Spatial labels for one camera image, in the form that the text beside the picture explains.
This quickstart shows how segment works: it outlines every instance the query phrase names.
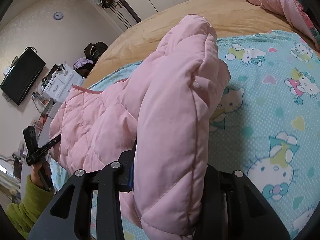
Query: pink heart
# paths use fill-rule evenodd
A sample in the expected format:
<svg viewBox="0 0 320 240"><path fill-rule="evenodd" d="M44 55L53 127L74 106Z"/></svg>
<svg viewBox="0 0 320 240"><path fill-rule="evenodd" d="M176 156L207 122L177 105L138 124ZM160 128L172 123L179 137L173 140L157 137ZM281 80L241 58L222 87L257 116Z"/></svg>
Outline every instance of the pink heart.
<svg viewBox="0 0 320 240"><path fill-rule="evenodd" d="M271 85L276 85L277 84L277 80L274 76L268 75L266 76L263 81L263 84L271 84Z"/></svg>
<svg viewBox="0 0 320 240"><path fill-rule="evenodd" d="M277 52L277 49L275 49L275 48L269 48L268 51L269 51L269 52Z"/></svg>

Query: hello kitty character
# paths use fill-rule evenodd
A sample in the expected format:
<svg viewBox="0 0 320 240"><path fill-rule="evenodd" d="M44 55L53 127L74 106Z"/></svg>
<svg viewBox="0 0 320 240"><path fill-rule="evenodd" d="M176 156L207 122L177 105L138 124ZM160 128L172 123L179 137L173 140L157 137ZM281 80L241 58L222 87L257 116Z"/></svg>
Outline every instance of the hello kitty character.
<svg viewBox="0 0 320 240"><path fill-rule="evenodd" d="M279 201L288 193L294 177L291 166L293 156L299 149L297 138L280 132L269 138L269 157L257 158L247 172L247 177L266 199Z"/></svg>
<svg viewBox="0 0 320 240"><path fill-rule="evenodd" d="M255 64L258 67L261 67L262 62L265 61L264 56L266 52L257 49L257 48L242 48L239 44L231 44L231 48L228 50L226 55L227 60L240 59L244 64L249 65L250 63Z"/></svg>
<svg viewBox="0 0 320 240"><path fill-rule="evenodd" d="M313 205L310 205L308 207L308 210L306 210L301 216L299 216L295 219L295 221L292 222L293 230L291 233L291 239L294 239L297 234L300 233L300 231L305 227L315 210L315 207Z"/></svg>
<svg viewBox="0 0 320 240"><path fill-rule="evenodd" d="M242 109L242 105L244 104L243 94L244 88L238 90L230 89L229 87L225 88L220 103L209 120L210 132L225 129L227 113L237 112L239 109Z"/></svg>
<svg viewBox="0 0 320 240"><path fill-rule="evenodd" d="M298 69L294 69L291 72L291 78L288 78L284 83L290 87L291 94L297 96L293 101L297 105L303 105L301 96L305 93L310 95L310 98L317 98L320 93L320 89L316 85L315 79L311 76L310 72L300 72Z"/></svg>
<svg viewBox="0 0 320 240"><path fill-rule="evenodd" d="M295 45L295 47L291 48L290 54L302 62L309 62L313 56L313 50L302 43L296 42Z"/></svg>

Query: tan blanket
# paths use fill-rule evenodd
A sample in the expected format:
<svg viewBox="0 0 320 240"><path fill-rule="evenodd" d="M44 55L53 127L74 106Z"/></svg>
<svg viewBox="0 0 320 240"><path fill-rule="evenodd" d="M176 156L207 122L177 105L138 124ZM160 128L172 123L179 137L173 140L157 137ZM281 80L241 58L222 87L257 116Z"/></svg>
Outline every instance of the tan blanket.
<svg viewBox="0 0 320 240"><path fill-rule="evenodd" d="M101 56L84 87L125 64L145 59L156 50L162 37L187 14L205 17L217 31L217 37L283 30L298 33L314 48L313 42L291 27L284 17L245 0L190 0L159 12L121 34Z"/></svg>

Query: clock face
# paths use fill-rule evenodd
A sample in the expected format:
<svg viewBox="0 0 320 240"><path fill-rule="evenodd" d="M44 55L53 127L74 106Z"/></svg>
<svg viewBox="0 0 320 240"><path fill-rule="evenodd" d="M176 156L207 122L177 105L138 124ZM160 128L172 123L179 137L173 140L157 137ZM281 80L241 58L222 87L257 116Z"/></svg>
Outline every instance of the clock face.
<svg viewBox="0 0 320 240"><path fill-rule="evenodd" d="M63 18L63 13L62 13L62 12L56 12L56 13L54 13L53 18L54 18L55 20L61 20L61 19Z"/></svg>

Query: green sleeve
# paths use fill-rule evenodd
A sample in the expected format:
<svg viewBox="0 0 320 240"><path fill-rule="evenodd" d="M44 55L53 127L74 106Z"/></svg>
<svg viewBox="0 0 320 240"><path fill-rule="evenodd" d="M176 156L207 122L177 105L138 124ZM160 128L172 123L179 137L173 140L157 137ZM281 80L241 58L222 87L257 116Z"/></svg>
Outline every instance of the green sleeve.
<svg viewBox="0 0 320 240"><path fill-rule="evenodd" d="M28 233L52 200L54 190L45 191L31 182L27 177L25 196L21 204L9 204L7 216L14 227L27 239Z"/></svg>

